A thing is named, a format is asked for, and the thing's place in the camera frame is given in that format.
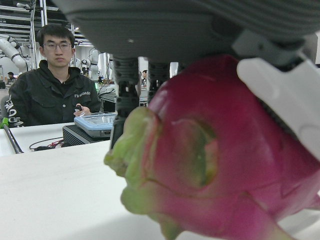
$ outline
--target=black hoodie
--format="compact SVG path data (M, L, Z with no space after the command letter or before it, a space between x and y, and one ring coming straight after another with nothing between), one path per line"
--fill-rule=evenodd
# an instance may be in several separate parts
M9 127L73 122L76 104L99 112L101 103L94 82L81 75L77 67L69 67L69 74L69 79L61 83L46 60L38 69L21 74L10 87L5 105Z

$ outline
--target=short black hair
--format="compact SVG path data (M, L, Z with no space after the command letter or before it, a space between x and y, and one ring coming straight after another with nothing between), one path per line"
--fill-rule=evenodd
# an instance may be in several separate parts
M69 39L71 46L75 47L75 36L67 28L58 24L48 24L43 26L37 33L37 41L41 47L44 47L45 36L55 36L58 38Z

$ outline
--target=white desk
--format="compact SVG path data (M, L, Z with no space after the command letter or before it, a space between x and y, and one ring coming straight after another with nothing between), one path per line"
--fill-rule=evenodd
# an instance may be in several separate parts
M29 146L33 143L46 140L46 139L52 139L52 138L59 138L63 136L62 133L62 127L65 125L71 125L70 123L59 123L59 124L52 124L52 125L40 125L40 126L26 126L26 127L15 127L10 128L15 140L19 144L21 150L24 153L31 152L29 150ZM10 141L6 135L6 132L3 129L0 129L0 157L13 155L15 154L15 150L13 149L12 145L10 144ZM37 144L37 146L45 146L47 144L50 144L52 142L55 142L55 140L52 141L46 141L41 144Z
M35 130L42 127L29 129L36 135ZM20 130L14 131L17 140L28 128ZM0 239L164 240L157 223L122 206L125 180L103 163L109 143L1 157ZM318 211L304 210L281 225L299 240L320 239ZM189 232L178 238L212 239Z

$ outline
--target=pink dragon fruit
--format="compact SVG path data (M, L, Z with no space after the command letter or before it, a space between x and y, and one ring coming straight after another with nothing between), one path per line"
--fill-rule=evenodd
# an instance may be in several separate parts
M320 205L320 163L266 113L237 63L208 57L170 79L105 157L127 181L122 203L167 240L293 240L277 221Z

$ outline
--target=young man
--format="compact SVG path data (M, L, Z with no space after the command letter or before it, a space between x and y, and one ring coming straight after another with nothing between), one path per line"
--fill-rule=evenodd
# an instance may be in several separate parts
M10 127L69 123L75 116L100 111L95 84L69 67L75 37L61 25L46 25L37 34L39 68L19 76L6 102Z

